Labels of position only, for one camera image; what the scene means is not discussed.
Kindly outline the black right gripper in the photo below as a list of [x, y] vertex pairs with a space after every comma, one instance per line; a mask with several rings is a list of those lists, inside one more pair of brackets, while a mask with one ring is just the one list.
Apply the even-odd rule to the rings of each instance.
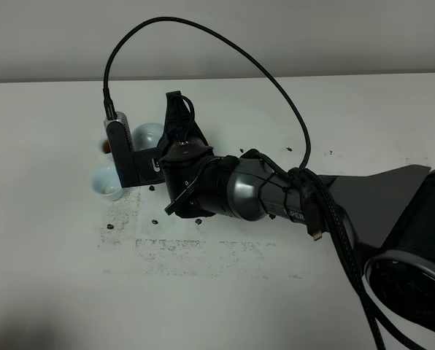
[[175, 91], [166, 94], [163, 135], [150, 160], [137, 158], [139, 166], [152, 165], [166, 184], [171, 203], [167, 214], [191, 219], [222, 214], [232, 217], [227, 187], [239, 164], [235, 156], [214, 154], [195, 121], [195, 109], [189, 98]]

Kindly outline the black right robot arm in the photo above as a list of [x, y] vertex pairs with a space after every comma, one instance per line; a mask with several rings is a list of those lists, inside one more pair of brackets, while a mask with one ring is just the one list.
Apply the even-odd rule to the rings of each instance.
[[217, 156], [191, 101], [180, 92], [166, 101], [160, 139], [134, 142], [139, 184], [166, 185], [166, 213], [282, 217], [303, 224], [314, 239], [328, 233], [369, 322], [396, 333], [385, 306], [435, 332], [435, 170], [409, 165], [322, 176], [305, 166], [286, 171], [256, 149]]

